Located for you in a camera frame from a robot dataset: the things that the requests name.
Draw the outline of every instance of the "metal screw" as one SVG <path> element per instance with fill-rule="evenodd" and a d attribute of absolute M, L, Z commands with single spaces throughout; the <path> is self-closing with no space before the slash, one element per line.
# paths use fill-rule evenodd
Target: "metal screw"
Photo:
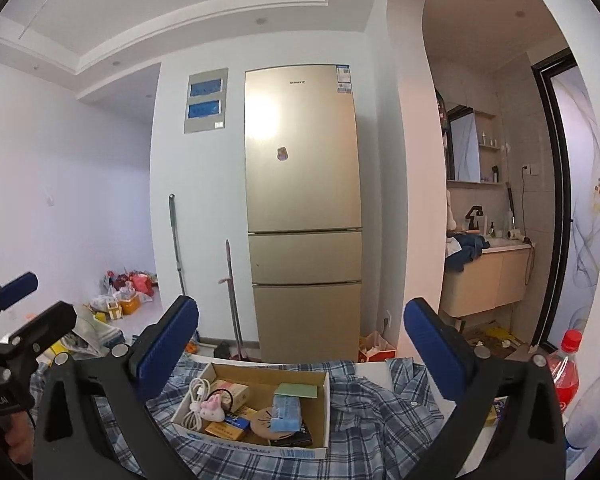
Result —
<path fill-rule="evenodd" d="M 540 354 L 536 354 L 532 357 L 532 361 L 534 362 L 534 364 L 540 368 L 542 368 L 543 366 L 546 366 L 546 359 L 544 358 L 543 355 Z"/>
<path fill-rule="evenodd" d="M 111 355 L 113 355 L 113 357 L 122 357 L 123 355 L 126 355 L 127 352 L 129 352 L 129 347 L 124 343 L 120 343 L 113 347 Z"/>
<path fill-rule="evenodd" d="M 488 359 L 491 357 L 491 350 L 484 345 L 480 345 L 474 348 L 474 354 L 480 359 Z"/>
<path fill-rule="evenodd" d="M 69 354 L 67 352 L 62 352 L 61 354 L 58 354 L 55 358 L 54 358 L 54 362 L 57 365 L 63 365 L 65 362 L 67 362 L 69 360 Z"/>

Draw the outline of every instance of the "gold refrigerator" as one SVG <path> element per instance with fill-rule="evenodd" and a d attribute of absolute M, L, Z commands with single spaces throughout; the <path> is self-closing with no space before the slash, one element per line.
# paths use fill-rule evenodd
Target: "gold refrigerator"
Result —
<path fill-rule="evenodd" d="M 362 220 L 347 66 L 246 73 L 251 279 L 262 360 L 355 360 Z"/>

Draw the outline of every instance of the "human hand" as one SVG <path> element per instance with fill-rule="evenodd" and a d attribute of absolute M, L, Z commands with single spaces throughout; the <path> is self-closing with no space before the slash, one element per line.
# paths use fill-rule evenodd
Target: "human hand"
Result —
<path fill-rule="evenodd" d="M 16 464 L 25 465 L 33 459 L 33 428 L 25 412 L 11 415 L 11 428 L 4 435 L 9 446 L 9 458 Z"/>

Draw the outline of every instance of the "bathroom vanity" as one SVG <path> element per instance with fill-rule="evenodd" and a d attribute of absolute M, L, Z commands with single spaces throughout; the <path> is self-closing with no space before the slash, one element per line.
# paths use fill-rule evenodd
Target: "bathroom vanity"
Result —
<path fill-rule="evenodd" d="M 464 265 L 463 272 L 446 270 L 440 309 L 460 319 L 469 314 L 515 303 L 525 297 L 532 265 L 532 247 L 518 240 L 488 238 L 482 256 Z"/>

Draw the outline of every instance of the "green card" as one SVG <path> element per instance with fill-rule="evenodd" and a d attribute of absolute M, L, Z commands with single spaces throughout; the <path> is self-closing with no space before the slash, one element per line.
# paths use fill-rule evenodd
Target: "green card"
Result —
<path fill-rule="evenodd" d="M 318 386 L 311 386 L 310 384 L 282 383 L 273 393 L 275 395 L 284 395 L 287 397 L 306 397 L 307 399 L 315 399 L 318 396 Z"/>

